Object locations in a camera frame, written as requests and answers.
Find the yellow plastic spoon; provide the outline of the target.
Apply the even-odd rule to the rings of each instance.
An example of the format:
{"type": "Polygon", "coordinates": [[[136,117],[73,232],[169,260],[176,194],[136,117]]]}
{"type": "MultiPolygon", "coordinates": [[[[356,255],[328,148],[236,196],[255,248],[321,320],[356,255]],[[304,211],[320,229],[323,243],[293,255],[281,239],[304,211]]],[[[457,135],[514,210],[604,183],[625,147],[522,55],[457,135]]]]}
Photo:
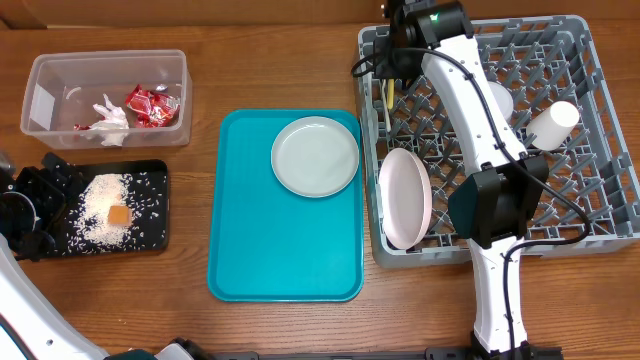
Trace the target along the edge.
{"type": "Polygon", "coordinates": [[[386,103],[387,109],[392,110],[394,107],[394,95],[395,95],[395,80],[388,79],[386,81],[386,103]]]}

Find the small red candy wrapper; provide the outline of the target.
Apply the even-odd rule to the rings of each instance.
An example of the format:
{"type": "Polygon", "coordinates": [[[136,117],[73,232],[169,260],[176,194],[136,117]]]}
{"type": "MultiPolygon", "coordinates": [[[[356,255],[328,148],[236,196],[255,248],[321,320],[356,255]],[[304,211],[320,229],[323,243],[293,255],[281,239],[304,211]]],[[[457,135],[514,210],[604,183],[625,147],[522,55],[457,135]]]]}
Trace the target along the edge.
{"type": "Polygon", "coordinates": [[[86,130],[91,130],[92,127],[91,126],[85,126],[85,125],[79,125],[79,124],[75,124],[74,125],[74,130],[75,131],[86,131],[86,130]]]}

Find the orange food cube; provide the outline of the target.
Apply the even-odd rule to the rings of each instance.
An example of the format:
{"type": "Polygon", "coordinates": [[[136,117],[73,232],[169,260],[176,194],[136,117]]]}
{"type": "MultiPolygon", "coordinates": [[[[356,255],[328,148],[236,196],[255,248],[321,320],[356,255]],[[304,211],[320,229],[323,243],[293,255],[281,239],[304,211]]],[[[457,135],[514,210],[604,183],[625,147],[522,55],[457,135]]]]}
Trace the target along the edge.
{"type": "Polygon", "coordinates": [[[126,205],[113,205],[109,208],[107,223],[113,226],[129,227],[132,224],[132,210],[126,205]]]}

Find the white napkin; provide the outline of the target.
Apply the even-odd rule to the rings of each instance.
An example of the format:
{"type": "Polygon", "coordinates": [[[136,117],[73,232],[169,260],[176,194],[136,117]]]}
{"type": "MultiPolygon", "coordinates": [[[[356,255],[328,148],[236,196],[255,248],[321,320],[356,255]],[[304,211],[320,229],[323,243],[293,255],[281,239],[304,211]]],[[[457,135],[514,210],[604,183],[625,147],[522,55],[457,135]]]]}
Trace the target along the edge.
{"type": "Polygon", "coordinates": [[[95,136],[102,138],[102,146],[122,146],[125,138],[128,136],[129,121],[125,111],[121,107],[115,106],[104,94],[104,105],[94,104],[93,109],[102,116],[102,119],[89,125],[92,127],[89,139],[95,136]]]}

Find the grey bowl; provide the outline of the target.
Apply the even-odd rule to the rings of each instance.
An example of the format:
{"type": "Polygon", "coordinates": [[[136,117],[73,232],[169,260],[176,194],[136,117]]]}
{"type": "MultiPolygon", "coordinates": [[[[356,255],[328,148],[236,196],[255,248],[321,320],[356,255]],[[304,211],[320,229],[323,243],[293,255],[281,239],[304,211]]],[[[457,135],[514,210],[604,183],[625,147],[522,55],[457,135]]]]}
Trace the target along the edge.
{"type": "Polygon", "coordinates": [[[501,84],[489,81],[488,85],[506,122],[512,118],[514,102],[510,92],[501,84]]]}

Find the pink round plate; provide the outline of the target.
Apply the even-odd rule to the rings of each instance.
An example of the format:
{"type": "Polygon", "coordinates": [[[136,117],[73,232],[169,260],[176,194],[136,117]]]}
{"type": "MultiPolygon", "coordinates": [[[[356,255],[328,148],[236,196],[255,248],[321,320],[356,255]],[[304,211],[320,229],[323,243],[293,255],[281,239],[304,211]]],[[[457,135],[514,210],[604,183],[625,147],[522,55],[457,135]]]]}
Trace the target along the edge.
{"type": "Polygon", "coordinates": [[[382,227],[391,245],[407,250],[426,235],[432,214],[432,191],[423,162],[403,148],[391,150],[379,172],[382,227]]]}

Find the red snack wrapper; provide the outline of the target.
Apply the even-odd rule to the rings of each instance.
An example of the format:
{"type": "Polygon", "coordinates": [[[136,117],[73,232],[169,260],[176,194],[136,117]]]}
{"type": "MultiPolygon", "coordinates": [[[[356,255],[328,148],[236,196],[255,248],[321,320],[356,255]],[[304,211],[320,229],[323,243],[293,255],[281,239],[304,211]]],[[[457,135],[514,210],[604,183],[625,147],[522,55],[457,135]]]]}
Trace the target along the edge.
{"type": "Polygon", "coordinates": [[[136,114],[137,128],[161,128],[167,127],[179,113],[181,102],[176,97],[137,85],[126,97],[125,105],[136,114]]]}

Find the white plastic cup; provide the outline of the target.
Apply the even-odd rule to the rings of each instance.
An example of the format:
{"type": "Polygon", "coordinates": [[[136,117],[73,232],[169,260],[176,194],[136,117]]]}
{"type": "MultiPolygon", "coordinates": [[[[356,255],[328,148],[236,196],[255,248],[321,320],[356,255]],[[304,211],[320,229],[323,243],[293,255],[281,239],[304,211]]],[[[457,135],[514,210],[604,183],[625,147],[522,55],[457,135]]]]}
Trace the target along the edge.
{"type": "Polygon", "coordinates": [[[580,120],[580,112],[567,101],[557,101],[530,121],[526,134],[533,137],[532,145],[540,150],[559,148],[580,120]]]}

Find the white plastic fork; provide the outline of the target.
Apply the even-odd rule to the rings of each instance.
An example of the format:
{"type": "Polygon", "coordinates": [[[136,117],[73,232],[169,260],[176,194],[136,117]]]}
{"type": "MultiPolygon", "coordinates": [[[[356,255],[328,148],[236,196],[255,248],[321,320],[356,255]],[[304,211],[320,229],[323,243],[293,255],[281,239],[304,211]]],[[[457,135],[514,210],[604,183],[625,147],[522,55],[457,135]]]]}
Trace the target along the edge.
{"type": "Polygon", "coordinates": [[[389,115],[389,108],[388,108],[388,104],[387,104],[387,80],[383,79],[381,80],[381,84],[380,84],[380,95],[381,95],[381,99],[382,99],[382,103],[383,103],[383,116],[384,116],[384,121],[385,121],[385,131],[386,133],[391,132],[391,120],[390,120],[390,115],[389,115]]]}

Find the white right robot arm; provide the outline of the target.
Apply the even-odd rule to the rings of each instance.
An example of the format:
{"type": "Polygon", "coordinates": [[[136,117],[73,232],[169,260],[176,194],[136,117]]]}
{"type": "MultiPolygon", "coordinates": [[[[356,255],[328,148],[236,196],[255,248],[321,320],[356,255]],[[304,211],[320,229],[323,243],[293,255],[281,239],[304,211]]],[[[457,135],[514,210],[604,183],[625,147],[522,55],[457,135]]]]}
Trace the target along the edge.
{"type": "Polygon", "coordinates": [[[469,359],[560,359],[560,348],[531,345],[522,323],[520,257],[537,246],[525,238],[540,197],[549,193],[590,221],[552,189],[546,159],[528,154],[501,116],[481,65],[474,28],[463,5],[390,1],[389,32],[374,40],[351,69],[362,116],[378,112],[373,85],[426,77],[444,105],[461,148],[465,180],[448,200],[457,234],[468,243],[474,271],[476,318],[469,359]]]}

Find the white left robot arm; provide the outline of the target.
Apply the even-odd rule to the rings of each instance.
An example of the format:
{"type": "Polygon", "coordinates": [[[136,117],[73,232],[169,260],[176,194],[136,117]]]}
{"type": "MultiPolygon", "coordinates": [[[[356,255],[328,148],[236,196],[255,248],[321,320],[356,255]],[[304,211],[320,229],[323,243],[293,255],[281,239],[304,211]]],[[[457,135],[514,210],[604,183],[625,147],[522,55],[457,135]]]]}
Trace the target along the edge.
{"type": "Polygon", "coordinates": [[[17,170],[1,160],[1,356],[107,359],[22,270],[24,260],[163,251],[169,171],[161,160],[74,165],[54,153],[17,170]]]}

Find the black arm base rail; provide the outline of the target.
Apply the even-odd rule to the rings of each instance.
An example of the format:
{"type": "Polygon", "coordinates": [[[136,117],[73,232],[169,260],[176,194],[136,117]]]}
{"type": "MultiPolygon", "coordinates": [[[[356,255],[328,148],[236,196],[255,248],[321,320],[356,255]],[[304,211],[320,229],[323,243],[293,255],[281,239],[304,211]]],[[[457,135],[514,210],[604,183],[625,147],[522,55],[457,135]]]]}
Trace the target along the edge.
{"type": "Polygon", "coordinates": [[[303,353],[260,355],[256,352],[209,354],[214,360],[466,360],[480,359],[470,348],[434,347],[422,352],[303,353]]]}

